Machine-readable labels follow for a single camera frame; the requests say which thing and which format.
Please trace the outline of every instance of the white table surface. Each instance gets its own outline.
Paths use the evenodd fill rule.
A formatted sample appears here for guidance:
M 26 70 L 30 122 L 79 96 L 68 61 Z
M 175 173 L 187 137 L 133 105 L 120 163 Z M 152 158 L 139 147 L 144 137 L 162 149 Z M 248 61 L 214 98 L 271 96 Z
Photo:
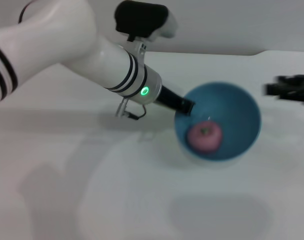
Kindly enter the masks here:
M 179 94 L 247 89 L 262 113 L 256 144 L 191 160 L 174 112 L 116 119 L 121 97 L 50 67 L 0 103 L 0 240 L 304 240 L 304 106 L 262 96 L 274 76 L 304 74 L 304 52 L 149 52 L 146 64 Z

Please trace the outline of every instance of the white wall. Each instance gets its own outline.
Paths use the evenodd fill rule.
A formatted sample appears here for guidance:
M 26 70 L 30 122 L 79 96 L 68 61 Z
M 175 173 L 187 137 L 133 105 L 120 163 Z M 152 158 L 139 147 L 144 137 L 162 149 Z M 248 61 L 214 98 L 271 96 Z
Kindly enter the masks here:
M 0 26 L 15 24 L 29 0 L 0 0 Z M 111 40 L 120 0 L 89 0 L 100 30 Z M 304 0 L 143 0 L 166 5 L 176 17 L 174 39 L 158 39 L 150 50 L 252 55 L 264 50 L 304 51 Z

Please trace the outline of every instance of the apple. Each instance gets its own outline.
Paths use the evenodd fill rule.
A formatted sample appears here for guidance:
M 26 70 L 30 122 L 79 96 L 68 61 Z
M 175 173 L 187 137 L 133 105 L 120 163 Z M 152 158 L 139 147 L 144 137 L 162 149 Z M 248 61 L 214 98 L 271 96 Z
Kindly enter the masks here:
M 219 149 L 223 138 L 220 126 L 214 121 L 202 121 L 187 133 L 188 144 L 199 153 L 213 153 Z

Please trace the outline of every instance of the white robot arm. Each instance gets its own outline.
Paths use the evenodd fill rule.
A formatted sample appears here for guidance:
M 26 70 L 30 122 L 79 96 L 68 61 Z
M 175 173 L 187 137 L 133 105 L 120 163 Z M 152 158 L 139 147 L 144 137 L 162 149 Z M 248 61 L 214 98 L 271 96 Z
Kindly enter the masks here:
M 43 69 L 62 63 L 122 96 L 119 117 L 128 113 L 128 100 L 158 102 L 189 115 L 194 103 L 162 86 L 160 75 L 144 64 L 147 42 L 175 34 L 170 11 L 127 0 L 117 7 L 115 19 L 116 29 L 128 35 L 123 47 L 98 32 L 87 0 L 32 1 L 20 24 L 0 29 L 0 101 Z

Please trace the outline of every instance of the apple stem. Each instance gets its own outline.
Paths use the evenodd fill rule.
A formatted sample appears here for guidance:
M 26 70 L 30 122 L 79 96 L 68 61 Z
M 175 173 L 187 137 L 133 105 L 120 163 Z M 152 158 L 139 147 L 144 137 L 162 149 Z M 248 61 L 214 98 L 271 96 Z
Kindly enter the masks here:
M 204 134 L 204 135 L 208 134 L 209 133 L 209 128 L 207 128 L 207 127 L 201 128 L 201 133 Z

